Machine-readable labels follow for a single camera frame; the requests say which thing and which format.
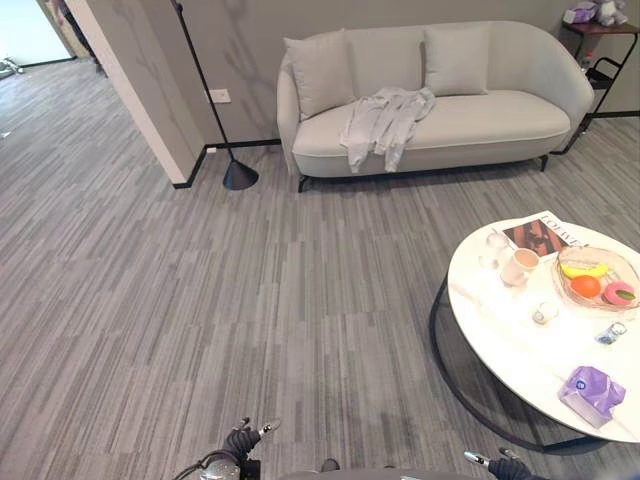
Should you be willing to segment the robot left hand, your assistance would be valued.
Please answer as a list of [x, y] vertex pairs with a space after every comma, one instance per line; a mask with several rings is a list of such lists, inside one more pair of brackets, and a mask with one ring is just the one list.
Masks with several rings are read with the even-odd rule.
[[248, 416], [243, 417], [232, 428], [223, 443], [223, 449], [233, 457], [237, 465], [247, 461], [249, 454], [256, 445], [281, 426], [280, 418], [267, 421], [257, 429], [253, 428], [250, 422], [251, 419]]

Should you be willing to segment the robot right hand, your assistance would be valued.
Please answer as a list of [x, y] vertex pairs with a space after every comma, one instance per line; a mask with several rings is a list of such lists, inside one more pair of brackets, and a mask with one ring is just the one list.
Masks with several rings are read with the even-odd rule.
[[500, 457], [494, 459], [469, 450], [464, 452], [464, 457], [467, 461], [487, 469], [496, 479], [525, 480], [535, 477], [514, 451], [505, 447], [500, 447], [498, 451]]

